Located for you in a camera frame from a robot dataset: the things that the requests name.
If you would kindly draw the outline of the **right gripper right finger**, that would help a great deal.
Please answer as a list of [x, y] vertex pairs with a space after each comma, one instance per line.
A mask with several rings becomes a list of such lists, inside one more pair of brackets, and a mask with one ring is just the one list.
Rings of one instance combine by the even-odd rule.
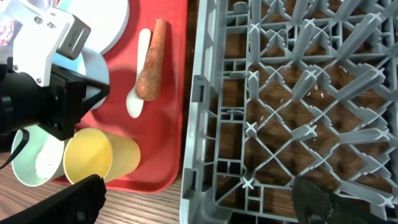
[[[342, 181], [341, 191], [377, 206], [392, 206], [392, 195], [355, 182]], [[387, 221], [302, 176], [294, 179], [292, 201], [299, 223], [355, 224]]]

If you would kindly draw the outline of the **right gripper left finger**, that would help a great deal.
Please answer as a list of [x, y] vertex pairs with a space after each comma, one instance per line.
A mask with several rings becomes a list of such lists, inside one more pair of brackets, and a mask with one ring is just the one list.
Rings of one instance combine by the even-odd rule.
[[91, 224], [106, 201], [104, 179], [96, 174], [1, 220], [1, 224]]

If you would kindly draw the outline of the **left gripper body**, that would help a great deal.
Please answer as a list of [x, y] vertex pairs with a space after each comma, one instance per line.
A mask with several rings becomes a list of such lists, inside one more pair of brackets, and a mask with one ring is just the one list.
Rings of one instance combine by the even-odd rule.
[[86, 96], [86, 77], [77, 72], [51, 66], [49, 86], [39, 86], [39, 126], [63, 141], [71, 138], [81, 120]]

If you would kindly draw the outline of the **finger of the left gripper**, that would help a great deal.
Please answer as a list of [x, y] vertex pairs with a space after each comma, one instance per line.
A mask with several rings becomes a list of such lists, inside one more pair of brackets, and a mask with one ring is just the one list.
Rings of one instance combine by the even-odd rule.
[[102, 104], [101, 101], [109, 95], [110, 85], [86, 77], [83, 77], [83, 81], [86, 87], [86, 96], [82, 101], [81, 114], [86, 115], [87, 112], [96, 108], [98, 103]]

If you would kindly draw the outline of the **yellow plastic cup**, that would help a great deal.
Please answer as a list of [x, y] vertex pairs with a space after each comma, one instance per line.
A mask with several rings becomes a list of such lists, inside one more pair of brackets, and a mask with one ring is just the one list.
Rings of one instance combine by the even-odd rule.
[[136, 170], [140, 160], [141, 150], [134, 140], [85, 128], [69, 140], [63, 155], [63, 168], [72, 184], [93, 174], [110, 182]]

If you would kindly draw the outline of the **white rice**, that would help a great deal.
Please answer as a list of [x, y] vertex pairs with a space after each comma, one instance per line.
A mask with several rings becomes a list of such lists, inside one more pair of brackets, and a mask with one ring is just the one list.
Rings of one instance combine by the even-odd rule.
[[49, 136], [36, 156], [35, 170], [41, 179], [49, 180], [55, 177], [62, 162], [64, 142]]

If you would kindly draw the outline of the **green bowl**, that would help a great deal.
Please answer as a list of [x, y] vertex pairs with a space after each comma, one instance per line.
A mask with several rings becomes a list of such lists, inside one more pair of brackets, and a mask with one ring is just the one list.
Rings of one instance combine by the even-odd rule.
[[[13, 159], [13, 161], [11, 162], [13, 172], [17, 179], [26, 186], [38, 187], [51, 180], [63, 176], [65, 174], [63, 168], [63, 156], [62, 162], [60, 164], [60, 167], [58, 168], [58, 172], [55, 174], [55, 177], [46, 180], [41, 179], [37, 176], [35, 170], [36, 156], [44, 145], [45, 140], [52, 135], [44, 131], [39, 126], [29, 126], [26, 128], [26, 130], [29, 132], [29, 141], [25, 145], [23, 150], [18, 154], [18, 156], [16, 156], [16, 158]], [[65, 150], [68, 141], [63, 142]]]

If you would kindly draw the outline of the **light blue bowl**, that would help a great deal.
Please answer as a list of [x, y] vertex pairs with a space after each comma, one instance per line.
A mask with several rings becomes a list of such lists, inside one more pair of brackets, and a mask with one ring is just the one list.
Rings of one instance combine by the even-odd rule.
[[[52, 59], [52, 63], [77, 72], [86, 78], [109, 84], [109, 70], [105, 59], [101, 54], [88, 47], [83, 48], [79, 56], [74, 60], [56, 53]], [[98, 103], [96, 108], [92, 110], [99, 108], [102, 104]]]

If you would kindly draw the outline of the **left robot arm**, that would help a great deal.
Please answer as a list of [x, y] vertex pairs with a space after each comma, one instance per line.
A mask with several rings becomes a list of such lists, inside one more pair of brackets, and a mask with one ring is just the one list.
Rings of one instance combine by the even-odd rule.
[[50, 85], [1, 65], [1, 134], [38, 125], [63, 141], [75, 125], [109, 94], [110, 86], [53, 64]]

